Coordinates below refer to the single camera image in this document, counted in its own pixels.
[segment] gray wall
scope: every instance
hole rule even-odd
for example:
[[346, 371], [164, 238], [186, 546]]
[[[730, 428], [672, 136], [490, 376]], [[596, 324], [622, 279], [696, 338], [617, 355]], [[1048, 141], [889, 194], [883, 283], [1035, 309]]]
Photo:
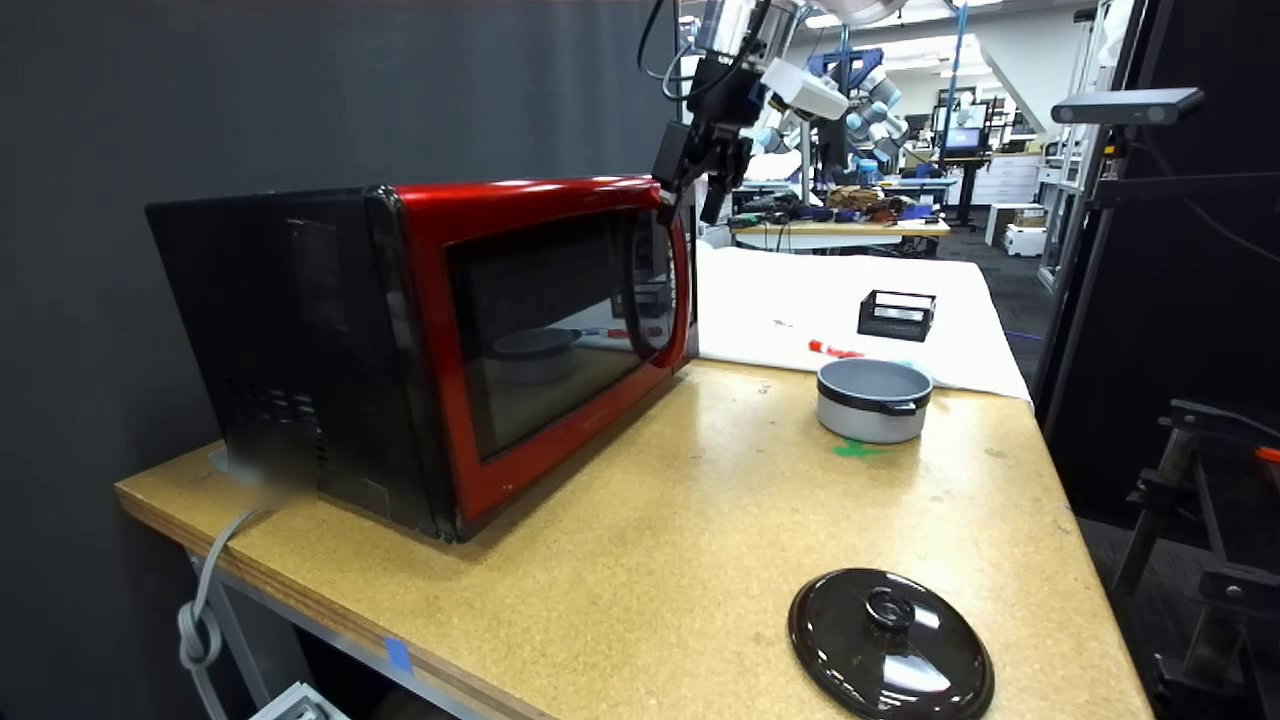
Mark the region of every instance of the gray wall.
[[164, 197], [646, 172], [646, 0], [0, 8], [0, 715], [191, 715], [177, 547], [110, 479], [214, 435], [145, 228]]

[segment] power cord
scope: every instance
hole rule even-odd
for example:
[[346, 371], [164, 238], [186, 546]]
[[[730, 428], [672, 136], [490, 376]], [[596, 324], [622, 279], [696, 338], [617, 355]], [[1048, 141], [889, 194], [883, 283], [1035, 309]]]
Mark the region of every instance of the power cord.
[[214, 695], [210, 680], [207, 680], [207, 670], [210, 660], [224, 651], [224, 628], [214, 624], [214, 617], [207, 614], [207, 594], [210, 594], [210, 572], [224, 558], [224, 547], [230, 546], [230, 537], [238, 527], [247, 527], [252, 519], [284, 508], [290, 496], [298, 496], [306, 485], [286, 485], [270, 496], [265, 496], [259, 506], [252, 506], [247, 512], [238, 512], [207, 547], [202, 565], [200, 565], [200, 583], [195, 583], [195, 601], [186, 601], [180, 614], [177, 614], [177, 660], [186, 670], [191, 683], [195, 683], [195, 695], [207, 712], [207, 720], [227, 720], [224, 712], [224, 702]]

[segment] black lid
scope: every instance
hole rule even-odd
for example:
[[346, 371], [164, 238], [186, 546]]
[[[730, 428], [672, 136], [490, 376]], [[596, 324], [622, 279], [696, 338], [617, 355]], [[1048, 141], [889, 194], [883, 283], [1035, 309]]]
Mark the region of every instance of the black lid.
[[856, 715], [979, 715], [997, 671], [967, 622], [909, 578], [827, 572], [787, 617], [802, 671]]

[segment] microwave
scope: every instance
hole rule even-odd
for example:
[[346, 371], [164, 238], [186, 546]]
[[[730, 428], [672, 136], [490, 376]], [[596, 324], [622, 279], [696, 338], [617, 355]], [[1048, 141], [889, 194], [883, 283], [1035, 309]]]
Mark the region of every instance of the microwave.
[[696, 353], [652, 180], [147, 204], [227, 462], [467, 541]]

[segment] table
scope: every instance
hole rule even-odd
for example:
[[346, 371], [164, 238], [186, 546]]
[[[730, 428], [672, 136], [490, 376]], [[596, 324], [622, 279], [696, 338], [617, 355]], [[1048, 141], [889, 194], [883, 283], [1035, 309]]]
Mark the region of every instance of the table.
[[772, 251], [844, 251], [844, 247], [898, 247], [903, 240], [943, 240], [948, 225], [752, 225], [730, 240]]
[[[265, 493], [210, 448], [117, 485], [195, 558]], [[840, 715], [787, 647], [794, 587], [831, 569], [948, 595], [992, 651], [992, 715], [1151, 715], [1033, 409], [1006, 397], [935, 392], [917, 444], [846, 452], [807, 371], [696, 361], [462, 547], [298, 496], [224, 558], [259, 603], [460, 715], [569, 720]]]

